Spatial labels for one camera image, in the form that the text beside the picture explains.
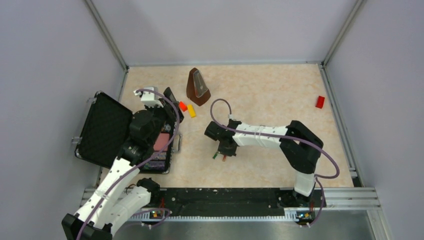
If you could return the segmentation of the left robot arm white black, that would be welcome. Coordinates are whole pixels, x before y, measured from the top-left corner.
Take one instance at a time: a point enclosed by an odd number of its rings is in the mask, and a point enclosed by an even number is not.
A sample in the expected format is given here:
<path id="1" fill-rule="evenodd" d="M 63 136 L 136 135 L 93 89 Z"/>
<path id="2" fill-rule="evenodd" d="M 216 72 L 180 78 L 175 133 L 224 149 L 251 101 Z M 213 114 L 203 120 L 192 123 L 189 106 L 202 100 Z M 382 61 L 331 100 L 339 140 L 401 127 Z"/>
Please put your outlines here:
<path id="1" fill-rule="evenodd" d="M 160 202 L 159 185 L 144 178 L 124 198 L 121 193 L 147 160 L 157 155 L 155 144 L 165 125 L 178 128 L 184 116 L 174 97 L 146 93 L 145 108 L 132 112 L 106 94 L 91 104 L 75 155 L 108 168 L 109 172 L 87 202 L 61 222 L 69 240 L 111 240 L 138 210 Z"/>

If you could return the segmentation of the black remote control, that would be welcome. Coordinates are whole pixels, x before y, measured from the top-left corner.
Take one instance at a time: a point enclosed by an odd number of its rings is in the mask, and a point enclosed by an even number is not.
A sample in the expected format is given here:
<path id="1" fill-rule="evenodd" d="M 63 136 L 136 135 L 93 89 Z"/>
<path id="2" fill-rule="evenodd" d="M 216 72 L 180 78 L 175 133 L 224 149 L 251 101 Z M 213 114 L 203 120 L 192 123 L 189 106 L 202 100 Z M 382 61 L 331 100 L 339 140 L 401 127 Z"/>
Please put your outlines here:
<path id="1" fill-rule="evenodd" d="M 174 93 L 172 92 L 170 87 L 167 87 L 164 92 L 163 92 L 164 96 L 169 99 L 174 105 L 175 107 L 178 109 L 179 108 L 179 101 L 176 99 Z"/>

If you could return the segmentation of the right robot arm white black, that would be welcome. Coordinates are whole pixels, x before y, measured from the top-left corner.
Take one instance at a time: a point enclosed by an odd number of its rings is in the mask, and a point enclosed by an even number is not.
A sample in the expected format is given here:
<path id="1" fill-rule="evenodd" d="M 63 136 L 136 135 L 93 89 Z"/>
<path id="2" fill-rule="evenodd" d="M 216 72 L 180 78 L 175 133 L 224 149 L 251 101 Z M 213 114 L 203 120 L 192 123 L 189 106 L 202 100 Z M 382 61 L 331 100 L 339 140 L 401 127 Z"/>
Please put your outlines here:
<path id="1" fill-rule="evenodd" d="M 298 120 L 287 126 L 256 126 L 238 120 L 229 120 L 226 127 L 211 121 L 204 134 L 218 141 L 218 153 L 227 157 L 236 155 L 238 147 L 259 146 L 280 150 L 295 170 L 292 193 L 281 197 L 285 207 L 306 207 L 314 198 L 314 176 L 321 156 L 323 141 Z"/>

